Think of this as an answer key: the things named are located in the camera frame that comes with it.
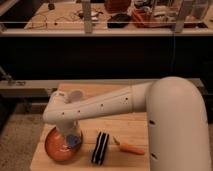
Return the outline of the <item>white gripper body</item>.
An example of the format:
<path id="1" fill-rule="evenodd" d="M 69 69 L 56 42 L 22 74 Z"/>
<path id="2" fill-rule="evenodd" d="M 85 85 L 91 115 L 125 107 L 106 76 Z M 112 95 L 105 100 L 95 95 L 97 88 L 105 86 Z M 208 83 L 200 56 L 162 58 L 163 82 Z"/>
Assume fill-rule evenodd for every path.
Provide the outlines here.
<path id="1" fill-rule="evenodd" d="M 80 136 L 80 128 L 77 121 L 57 123 L 56 129 L 64 137 L 67 137 L 68 135 Z"/>

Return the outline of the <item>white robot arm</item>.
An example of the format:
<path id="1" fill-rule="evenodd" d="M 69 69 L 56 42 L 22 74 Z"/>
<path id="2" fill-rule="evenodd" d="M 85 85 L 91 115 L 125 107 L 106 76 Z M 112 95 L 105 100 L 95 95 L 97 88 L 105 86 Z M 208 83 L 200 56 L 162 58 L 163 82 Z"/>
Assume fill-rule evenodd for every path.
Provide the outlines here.
<path id="1" fill-rule="evenodd" d="M 150 171 L 212 171 L 205 103 L 184 78 L 165 77 L 77 102 L 56 91 L 43 119 L 66 133 L 77 120 L 132 112 L 147 114 Z"/>

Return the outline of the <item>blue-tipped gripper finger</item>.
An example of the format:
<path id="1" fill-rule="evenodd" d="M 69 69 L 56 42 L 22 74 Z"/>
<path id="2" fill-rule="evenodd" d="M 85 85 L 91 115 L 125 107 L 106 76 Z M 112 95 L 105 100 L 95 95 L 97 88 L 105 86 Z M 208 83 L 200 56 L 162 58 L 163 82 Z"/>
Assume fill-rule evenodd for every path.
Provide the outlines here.
<path id="1" fill-rule="evenodd" d="M 66 136 L 66 142 L 69 148 L 74 148 L 82 142 L 81 136 L 69 134 Z"/>

